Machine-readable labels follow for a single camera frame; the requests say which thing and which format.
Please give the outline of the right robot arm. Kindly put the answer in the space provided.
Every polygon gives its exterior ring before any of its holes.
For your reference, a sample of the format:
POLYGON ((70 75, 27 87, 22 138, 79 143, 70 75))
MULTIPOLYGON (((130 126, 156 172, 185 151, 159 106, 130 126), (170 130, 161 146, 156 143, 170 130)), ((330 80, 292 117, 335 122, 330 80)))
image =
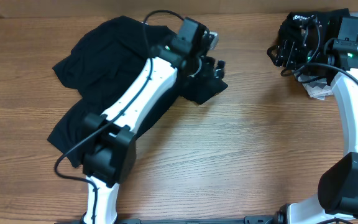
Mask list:
POLYGON ((282 206, 273 222, 351 223, 358 219, 358 17, 347 10, 290 13, 267 55, 282 76, 330 88, 344 135, 344 155, 321 176, 317 193, 282 206))

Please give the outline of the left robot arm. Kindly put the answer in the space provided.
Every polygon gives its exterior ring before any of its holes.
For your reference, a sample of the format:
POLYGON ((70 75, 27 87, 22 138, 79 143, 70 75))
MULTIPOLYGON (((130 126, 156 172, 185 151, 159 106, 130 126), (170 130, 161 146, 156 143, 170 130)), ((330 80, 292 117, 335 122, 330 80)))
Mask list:
POLYGON ((85 118, 85 136, 78 157, 88 184, 88 206, 82 223, 114 223, 119 186, 136 160, 140 127, 174 87, 205 83, 208 88, 223 77, 224 62, 207 55, 219 36, 186 17, 180 30, 161 44, 149 47, 139 76, 124 94, 100 115, 85 118))

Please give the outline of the black t-shirt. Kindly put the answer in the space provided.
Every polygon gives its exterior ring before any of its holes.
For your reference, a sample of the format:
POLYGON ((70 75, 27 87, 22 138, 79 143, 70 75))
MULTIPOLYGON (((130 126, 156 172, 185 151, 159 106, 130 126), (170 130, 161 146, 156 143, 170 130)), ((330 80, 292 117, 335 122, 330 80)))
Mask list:
POLYGON ((55 125, 48 142, 62 153, 80 142, 84 118, 112 106, 142 71, 147 59, 145 43, 161 44, 174 35, 166 26, 143 26, 126 16, 85 34, 71 54, 53 67, 62 85, 78 90, 82 98, 55 125))

